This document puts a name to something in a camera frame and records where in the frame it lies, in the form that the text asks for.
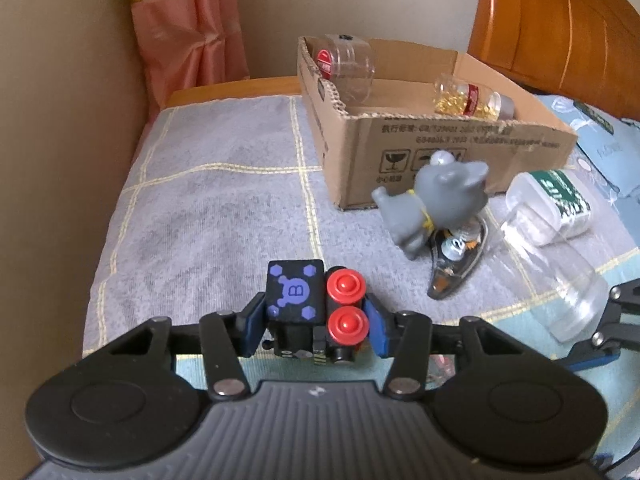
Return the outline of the green remote control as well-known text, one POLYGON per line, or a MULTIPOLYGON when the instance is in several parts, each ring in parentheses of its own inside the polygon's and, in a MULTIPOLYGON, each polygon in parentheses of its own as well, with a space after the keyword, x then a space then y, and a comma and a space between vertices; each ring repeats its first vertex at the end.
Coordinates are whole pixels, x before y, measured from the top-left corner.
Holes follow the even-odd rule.
POLYGON ((574 105, 582 114, 586 115, 589 119, 598 124, 611 136, 614 134, 614 127, 601 114, 596 112, 589 105, 577 100, 574 101, 574 105))

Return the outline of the frosted clear plastic jar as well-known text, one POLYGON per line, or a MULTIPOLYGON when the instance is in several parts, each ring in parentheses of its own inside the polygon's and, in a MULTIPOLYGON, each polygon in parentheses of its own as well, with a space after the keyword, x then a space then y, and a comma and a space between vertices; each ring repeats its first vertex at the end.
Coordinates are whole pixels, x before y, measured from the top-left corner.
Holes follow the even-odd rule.
POLYGON ((608 298, 608 284, 550 224, 516 205, 486 246, 492 274, 561 344, 590 336, 608 298))

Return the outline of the grey cat figurine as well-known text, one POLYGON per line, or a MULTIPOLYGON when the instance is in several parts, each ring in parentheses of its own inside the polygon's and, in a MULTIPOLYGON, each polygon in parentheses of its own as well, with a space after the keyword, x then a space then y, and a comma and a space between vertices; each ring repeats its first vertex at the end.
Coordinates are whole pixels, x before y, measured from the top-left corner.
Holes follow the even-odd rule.
POLYGON ((487 204, 487 162, 460 162, 440 150, 430 157, 406 192, 390 195, 384 186, 371 193, 393 243, 415 259, 438 230, 463 226, 487 204))

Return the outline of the pink curtain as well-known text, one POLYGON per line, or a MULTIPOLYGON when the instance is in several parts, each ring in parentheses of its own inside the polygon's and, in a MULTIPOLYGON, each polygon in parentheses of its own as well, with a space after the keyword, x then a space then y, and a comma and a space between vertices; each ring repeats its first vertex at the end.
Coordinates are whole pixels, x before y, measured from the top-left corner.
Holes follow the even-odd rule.
POLYGON ((248 77, 238 0, 129 0, 150 109, 178 91, 248 77))

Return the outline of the grey checked table cloth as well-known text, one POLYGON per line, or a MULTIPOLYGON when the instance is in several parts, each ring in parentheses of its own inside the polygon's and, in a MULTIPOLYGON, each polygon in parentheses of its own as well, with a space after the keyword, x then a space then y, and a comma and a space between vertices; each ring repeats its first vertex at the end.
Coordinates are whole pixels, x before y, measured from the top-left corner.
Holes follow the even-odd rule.
POLYGON ((477 315, 548 356, 560 346, 533 316, 553 297, 527 272, 484 257, 450 297, 427 295, 431 261, 408 260, 374 210, 329 198, 300 99, 270 96, 165 110, 112 215, 85 326, 93 351, 148 318, 191 324, 235 311, 276 259, 350 266, 393 310, 452 324, 477 315))

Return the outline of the clear blister toy package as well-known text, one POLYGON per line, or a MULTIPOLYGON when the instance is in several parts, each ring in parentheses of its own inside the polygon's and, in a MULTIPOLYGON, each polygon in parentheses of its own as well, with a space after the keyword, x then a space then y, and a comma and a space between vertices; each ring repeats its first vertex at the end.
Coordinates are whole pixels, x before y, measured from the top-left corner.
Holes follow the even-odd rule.
POLYGON ((453 294, 480 262, 487 240, 488 225, 480 214, 459 229, 436 231, 430 240, 432 273, 427 296, 443 300, 453 294))

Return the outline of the black toy train red wheels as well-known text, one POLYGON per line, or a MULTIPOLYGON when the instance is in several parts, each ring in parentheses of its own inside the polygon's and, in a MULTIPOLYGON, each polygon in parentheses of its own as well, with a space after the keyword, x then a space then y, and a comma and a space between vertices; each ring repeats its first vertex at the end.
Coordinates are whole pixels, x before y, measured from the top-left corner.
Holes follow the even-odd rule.
POLYGON ((367 282, 356 270, 328 269, 320 259, 271 260, 262 348, 317 365, 354 362, 370 332, 366 296, 367 282))

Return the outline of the cardboard box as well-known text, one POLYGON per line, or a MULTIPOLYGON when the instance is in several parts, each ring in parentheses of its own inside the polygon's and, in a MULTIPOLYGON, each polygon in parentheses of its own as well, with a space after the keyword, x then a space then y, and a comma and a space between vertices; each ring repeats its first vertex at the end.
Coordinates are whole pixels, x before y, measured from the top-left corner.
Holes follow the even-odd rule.
POLYGON ((371 206, 380 185, 404 192, 437 150, 462 162, 489 166, 486 190, 505 191, 520 172, 560 169, 577 142, 576 132, 536 96, 463 52, 398 40, 372 39, 375 62, 370 96, 348 105, 314 60, 322 41, 302 37, 297 73, 309 125, 330 199, 341 209, 371 206), (451 74, 484 84, 512 99, 515 117, 486 122, 434 112, 434 83, 451 74))

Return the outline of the blue floral pillow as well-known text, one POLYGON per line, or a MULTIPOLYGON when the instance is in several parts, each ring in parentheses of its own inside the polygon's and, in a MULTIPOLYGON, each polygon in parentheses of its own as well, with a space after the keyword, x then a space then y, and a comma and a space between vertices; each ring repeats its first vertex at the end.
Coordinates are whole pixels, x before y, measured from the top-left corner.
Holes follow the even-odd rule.
POLYGON ((578 135, 578 146, 608 183, 620 193, 631 196, 639 189, 639 126, 590 106, 613 127, 611 136, 582 114, 573 99, 565 96, 538 96, 549 110, 578 135))

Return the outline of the fish oil capsule bottle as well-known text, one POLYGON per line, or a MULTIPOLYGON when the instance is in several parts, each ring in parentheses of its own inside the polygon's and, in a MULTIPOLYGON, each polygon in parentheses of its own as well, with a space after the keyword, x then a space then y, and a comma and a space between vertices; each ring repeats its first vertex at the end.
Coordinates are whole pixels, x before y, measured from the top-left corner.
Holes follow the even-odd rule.
POLYGON ((511 120, 515 116, 511 98, 482 84, 442 74, 434 87, 434 111, 439 115, 474 117, 490 122, 511 120))

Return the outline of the white cotton swab container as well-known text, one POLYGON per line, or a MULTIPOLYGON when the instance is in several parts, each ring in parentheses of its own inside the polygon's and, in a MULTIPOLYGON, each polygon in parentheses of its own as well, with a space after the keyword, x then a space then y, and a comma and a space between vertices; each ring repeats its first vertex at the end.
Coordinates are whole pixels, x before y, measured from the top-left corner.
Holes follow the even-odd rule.
POLYGON ((535 246, 584 234, 596 215, 596 199, 573 171, 521 172, 506 190, 506 208, 535 246))

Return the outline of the wooden bed headboard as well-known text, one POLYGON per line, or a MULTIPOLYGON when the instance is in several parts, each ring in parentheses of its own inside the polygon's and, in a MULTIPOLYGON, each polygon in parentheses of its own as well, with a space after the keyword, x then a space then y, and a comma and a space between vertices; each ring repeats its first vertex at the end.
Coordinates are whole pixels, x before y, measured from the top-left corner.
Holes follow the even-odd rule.
POLYGON ((639 14, 627 0, 478 0, 468 51, 529 89, 639 117, 639 14))

